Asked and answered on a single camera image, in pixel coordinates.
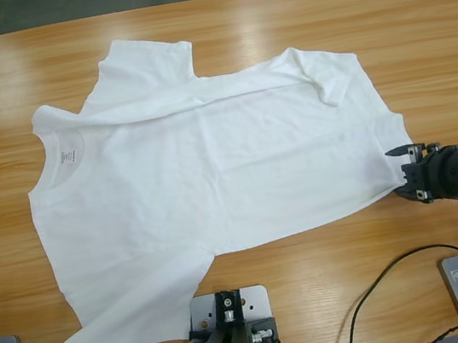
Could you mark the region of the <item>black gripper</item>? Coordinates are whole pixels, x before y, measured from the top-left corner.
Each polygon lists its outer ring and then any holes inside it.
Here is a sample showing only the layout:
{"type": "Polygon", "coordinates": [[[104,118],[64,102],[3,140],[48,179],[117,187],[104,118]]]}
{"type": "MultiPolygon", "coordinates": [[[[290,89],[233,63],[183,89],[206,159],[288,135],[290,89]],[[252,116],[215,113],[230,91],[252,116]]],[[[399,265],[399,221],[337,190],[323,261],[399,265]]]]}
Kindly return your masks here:
{"type": "Polygon", "coordinates": [[[407,155],[402,165],[405,184],[394,189],[406,200],[430,204],[436,199],[458,200],[458,145],[440,147],[439,143],[398,146],[386,156],[407,155]]]}

